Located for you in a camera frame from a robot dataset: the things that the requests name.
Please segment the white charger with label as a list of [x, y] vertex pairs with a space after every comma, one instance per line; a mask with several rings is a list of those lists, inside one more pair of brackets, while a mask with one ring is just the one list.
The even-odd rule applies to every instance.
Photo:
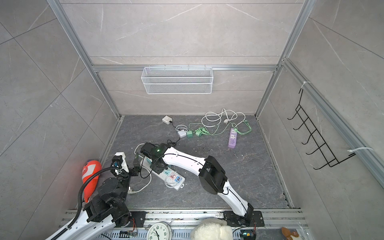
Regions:
[[187, 132], [185, 130], [178, 131], [178, 135], [180, 138], [184, 138], [187, 136]]

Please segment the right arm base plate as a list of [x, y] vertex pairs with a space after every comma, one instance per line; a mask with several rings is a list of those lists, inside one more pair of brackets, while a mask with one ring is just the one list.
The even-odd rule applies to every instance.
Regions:
[[248, 217], [234, 214], [232, 211], [223, 211], [223, 218], [230, 227], [264, 227], [265, 222], [260, 211], [253, 211]]

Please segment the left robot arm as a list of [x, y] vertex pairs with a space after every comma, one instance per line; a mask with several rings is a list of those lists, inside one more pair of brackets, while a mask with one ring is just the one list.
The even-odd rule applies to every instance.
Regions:
[[78, 209], [75, 217], [61, 229], [48, 237], [49, 240], [92, 240], [115, 227], [126, 226], [132, 214], [126, 205], [131, 173], [127, 167], [112, 164], [90, 176], [81, 186], [78, 203], [86, 186], [104, 172], [112, 172], [113, 178], [106, 179], [85, 206]]

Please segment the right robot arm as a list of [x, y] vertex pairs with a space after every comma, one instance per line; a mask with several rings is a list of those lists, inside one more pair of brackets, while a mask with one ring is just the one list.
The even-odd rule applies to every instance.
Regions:
[[168, 144], [152, 143], [145, 143], [140, 153], [152, 160], [151, 171], [157, 174], [167, 166], [176, 166], [198, 176], [204, 190], [220, 196], [231, 207], [235, 225], [248, 226], [253, 222], [253, 206], [231, 186], [225, 170], [214, 157], [194, 157]]

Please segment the white multicolour power strip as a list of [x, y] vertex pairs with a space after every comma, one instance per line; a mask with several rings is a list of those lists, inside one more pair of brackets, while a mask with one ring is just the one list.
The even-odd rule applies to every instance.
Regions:
[[157, 174], [154, 170], [151, 169], [152, 160], [144, 157], [142, 160], [143, 167], [147, 168], [154, 176], [159, 177], [164, 181], [164, 184], [167, 188], [179, 190], [185, 186], [185, 178], [171, 169], [170, 167], [166, 167], [160, 174]]

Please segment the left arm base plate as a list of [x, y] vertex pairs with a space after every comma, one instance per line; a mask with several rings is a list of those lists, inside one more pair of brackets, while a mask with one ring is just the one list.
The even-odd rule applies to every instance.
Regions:
[[146, 220], [146, 214], [145, 211], [133, 211], [131, 212], [130, 220], [127, 225], [128, 228], [133, 228], [134, 225], [136, 228], [143, 228], [144, 222]]

